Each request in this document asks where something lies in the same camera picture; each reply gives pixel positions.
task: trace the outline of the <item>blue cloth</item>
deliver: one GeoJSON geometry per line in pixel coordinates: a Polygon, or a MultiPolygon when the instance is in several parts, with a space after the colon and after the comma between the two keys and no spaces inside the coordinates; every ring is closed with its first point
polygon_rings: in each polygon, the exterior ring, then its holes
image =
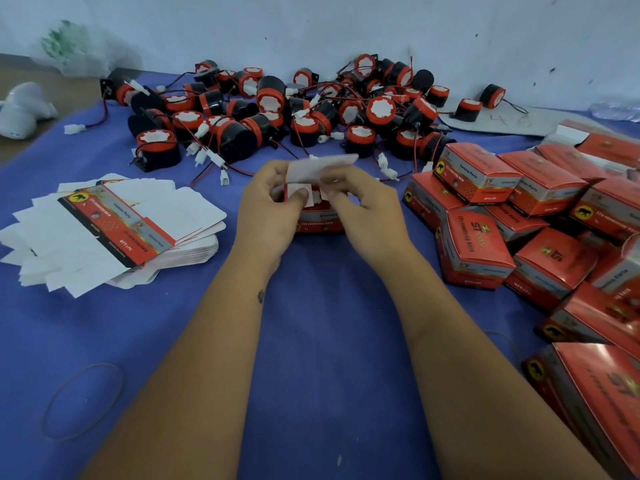
{"type": "MultiPolygon", "coordinates": [[[[169,80],[168,75],[142,78],[153,86],[169,80]]],[[[126,125],[129,108],[111,106],[111,116],[100,128],[63,134],[63,124],[90,123],[100,112],[96,105],[61,121],[0,168],[0,228],[15,221],[12,212],[29,207],[33,197],[54,192],[60,182],[117,172],[130,178],[170,178],[183,186],[197,174],[190,157],[150,175],[127,166],[134,146],[126,125]]],[[[615,126],[627,132],[637,128],[632,123],[615,126]]],[[[538,141],[469,132],[454,136],[496,153],[538,141]]],[[[302,155],[300,149],[294,151],[302,155]]],[[[340,149],[334,142],[312,152],[327,155],[340,149]]],[[[291,156],[267,148],[237,166],[255,171],[274,158],[291,156]]],[[[388,158],[400,173],[413,165],[388,158]]],[[[357,165],[382,177],[371,158],[357,165]]],[[[196,186],[228,213],[228,227],[219,234],[220,251],[205,264],[164,270],[152,284],[132,290],[103,285],[78,299],[64,290],[47,293],[44,286],[22,288],[18,268],[0,265],[1,478],[77,475],[180,336],[228,255],[240,196],[249,181],[231,171],[231,185],[222,187],[218,177],[216,168],[196,186]],[[76,439],[44,437],[42,416],[57,389],[97,362],[112,362],[124,371],[122,395],[113,409],[76,439]]],[[[394,184],[399,195],[406,185],[407,179],[394,184]]],[[[412,242],[439,271],[433,234],[404,205],[403,211],[412,242]]],[[[542,315],[507,288],[450,290],[481,328],[511,337],[521,357],[543,345],[532,333],[542,315]]],[[[490,338],[517,367],[508,341],[490,338]]],[[[54,417],[46,419],[48,434],[79,431],[108,408],[118,382],[109,372],[89,369],[60,393],[49,412],[54,417]]],[[[401,325],[382,282],[344,235],[296,237],[267,290],[239,478],[439,476],[401,325]]]]}

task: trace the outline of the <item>floor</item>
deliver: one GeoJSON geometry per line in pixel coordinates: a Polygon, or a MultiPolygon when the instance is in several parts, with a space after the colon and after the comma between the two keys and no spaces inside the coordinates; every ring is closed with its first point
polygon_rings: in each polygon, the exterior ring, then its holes
{"type": "MultiPolygon", "coordinates": [[[[25,57],[0,54],[0,100],[17,84],[32,80],[40,84],[49,100],[57,108],[60,118],[92,106],[100,99],[97,79],[69,79],[59,73],[38,66],[25,57]]],[[[0,165],[11,160],[46,131],[53,121],[41,121],[38,130],[26,140],[12,140],[0,136],[0,165]]]]}

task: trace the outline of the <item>plastic bag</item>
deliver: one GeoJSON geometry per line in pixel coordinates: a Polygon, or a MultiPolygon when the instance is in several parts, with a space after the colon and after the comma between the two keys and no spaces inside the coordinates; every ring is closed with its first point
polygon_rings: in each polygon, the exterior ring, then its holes
{"type": "Polygon", "coordinates": [[[34,62],[53,66],[67,77],[106,77],[114,69],[104,33],[68,20],[49,30],[29,51],[34,62]]]}

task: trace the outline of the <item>yellow circle logo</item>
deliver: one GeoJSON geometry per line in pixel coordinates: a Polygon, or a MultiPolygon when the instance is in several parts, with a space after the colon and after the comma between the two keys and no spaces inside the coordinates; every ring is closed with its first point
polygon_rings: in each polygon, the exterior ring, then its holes
{"type": "Polygon", "coordinates": [[[554,342],[558,342],[566,338],[566,334],[564,333],[562,328],[555,325],[545,325],[544,327],[542,327],[542,331],[545,332],[545,335],[554,342]]]}
{"type": "Polygon", "coordinates": [[[538,382],[545,378],[545,370],[539,360],[528,360],[527,371],[529,375],[538,382]]]}
{"type": "Polygon", "coordinates": [[[588,205],[580,205],[575,208],[573,215],[578,217],[581,221],[586,221],[593,216],[593,209],[588,205]]]}
{"type": "Polygon", "coordinates": [[[69,195],[69,200],[71,202],[84,202],[89,198],[88,194],[84,194],[82,192],[77,192],[75,194],[69,195]]]}

